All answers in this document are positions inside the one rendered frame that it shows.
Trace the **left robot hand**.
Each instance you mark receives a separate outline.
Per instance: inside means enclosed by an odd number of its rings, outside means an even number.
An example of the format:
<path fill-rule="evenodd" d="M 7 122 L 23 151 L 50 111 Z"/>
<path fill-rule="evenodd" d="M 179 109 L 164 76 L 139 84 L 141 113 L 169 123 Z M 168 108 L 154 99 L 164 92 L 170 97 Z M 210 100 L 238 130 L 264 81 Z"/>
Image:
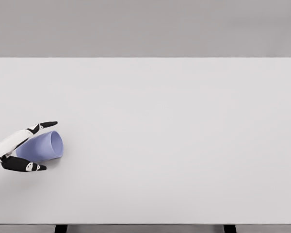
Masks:
<path fill-rule="evenodd" d="M 38 123 L 25 129 L 16 131 L 1 140 L 0 164 L 2 168 L 16 172 L 33 172 L 46 170 L 47 167 L 45 165 L 39 165 L 24 158 L 14 157 L 12 156 L 12 153 L 42 129 L 49 128 L 57 124 L 57 121 Z"/>

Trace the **lavender plastic cup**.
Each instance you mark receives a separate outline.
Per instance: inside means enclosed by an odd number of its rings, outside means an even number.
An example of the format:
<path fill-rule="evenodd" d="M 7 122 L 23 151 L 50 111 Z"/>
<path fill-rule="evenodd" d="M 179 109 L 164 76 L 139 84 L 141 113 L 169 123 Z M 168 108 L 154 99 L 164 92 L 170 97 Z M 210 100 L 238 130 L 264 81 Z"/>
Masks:
<path fill-rule="evenodd" d="M 63 153 L 63 140 L 57 131 L 33 137 L 16 149 L 17 157 L 32 162 L 61 158 Z"/>

